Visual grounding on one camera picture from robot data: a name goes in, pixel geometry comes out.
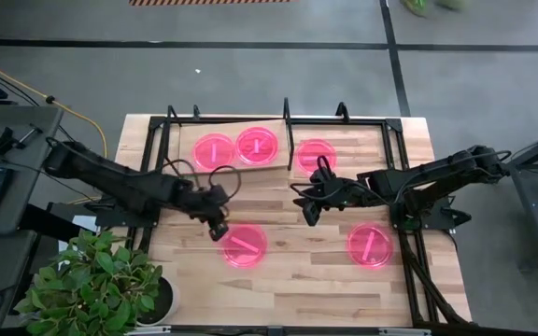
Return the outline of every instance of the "person's foot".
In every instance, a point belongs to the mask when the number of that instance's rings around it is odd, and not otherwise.
[[[439,7],[443,7],[449,10],[460,11],[464,8],[463,0],[437,0],[435,1],[435,4],[437,4],[437,6]]]
[[[427,15],[427,0],[401,0],[402,4],[414,15],[424,18]]]

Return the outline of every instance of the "gray floor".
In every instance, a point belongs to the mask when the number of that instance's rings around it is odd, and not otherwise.
[[[0,37],[173,41],[385,42],[375,0],[300,0],[282,5],[128,7],[113,0],[0,0]],[[538,1],[470,1],[428,20],[390,1],[399,43],[538,45]],[[401,52],[410,111],[430,125],[437,157],[474,144],[517,150],[538,138],[538,53]],[[123,116],[179,112],[399,116],[389,56],[363,50],[30,49],[0,47],[0,67],[96,119],[110,153]],[[96,132],[64,119],[100,148]],[[90,188],[73,184],[86,192]],[[509,180],[470,186],[456,207],[473,221],[457,235],[474,321],[538,330],[538,274],[517,264],[536,252]],[[42,179],[33,203],[77,198]]]

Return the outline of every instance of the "wooden tabletop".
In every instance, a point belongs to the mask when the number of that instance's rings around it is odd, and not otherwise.
[[[140,168],[150,117],[126,116],[116,155],[118,163]],[[410,165],[432,161],[426,120],[402,121]],[[188,130],[188,126],[180,129],[172,125],[170,159],[177,158],[179,133]],[[334,170],[339,176],[355,178],[357,173],[386,168],[381,132],[376,127],[294,125],[293,134],[295,145],[312,138],[329,141],[337,153]],[[391,141],[397,148],[395,137]],[[155,162],[156,152],[157,145],[151,162]],[[400,247],[389,228],[387,208],[324,211],[319,224],[310,228],[301,209],[291,202],[296,195],[288,184],[307,181],[295,166],[291,172],[285,168],[244,172],[243,187],[228,203],[230,223],[257,224],[266,234],[267,254],[255,268],[230,266],[220,245],[208,237],[206,226],[175,211],[162,212],[149,255],[163,266],[163,275],[181,292],[180,308],[166,324],[411,326]],[[233,191],[233,174],[215,179],[214,183],[224,185],[226,192]],[[378,270],[356,265],[346,252],[347,234],[363,222],[373,222],[395,238],[392,259]],[[125,234],[121,229],[115,232]],[[470,320],[453,242],[438,231],[424,231],[424,239],[433,282],[456,311]],[[417,289],[421,313],[427,316],[422,286]]]

